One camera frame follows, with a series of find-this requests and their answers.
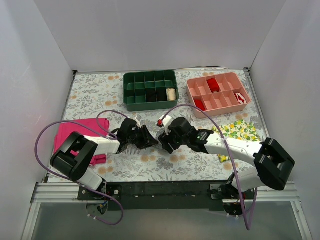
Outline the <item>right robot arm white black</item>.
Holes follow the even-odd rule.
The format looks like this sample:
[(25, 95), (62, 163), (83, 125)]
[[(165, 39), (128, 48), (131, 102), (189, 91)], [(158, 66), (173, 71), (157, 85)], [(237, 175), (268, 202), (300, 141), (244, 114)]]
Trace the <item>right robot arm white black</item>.
[(211, 190), (217, 199), (237, 199), (246, 191), (263, 186), (282, 191), (295, 166), (293, 158), (273, 138), (254, 142), (221, 137), (212, 130), (197, 130), (184, 117), (166, 116), (162, 127), (157, 140), (169, 154), (187, 146), (197, 153), (232, 156), (252, 165), (248, 170), (232, 173), (226, 183)]

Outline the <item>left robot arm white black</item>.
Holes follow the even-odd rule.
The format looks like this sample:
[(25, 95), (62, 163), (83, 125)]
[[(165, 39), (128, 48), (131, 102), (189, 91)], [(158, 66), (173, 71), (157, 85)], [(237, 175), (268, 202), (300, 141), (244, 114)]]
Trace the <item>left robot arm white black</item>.
[(95, 200), (106, 196), (107, 182), (89, 168), (91, 160), (97, 155), (117, 155), (128, 146), (143, 150), (158, 144), (145, 125), (126, 118), (120, 128), (112, 131), (117, 139), (102, 136), (87, 136), (72, 132), (50, 159), (50, 165), (70, 181), (89, 188)]

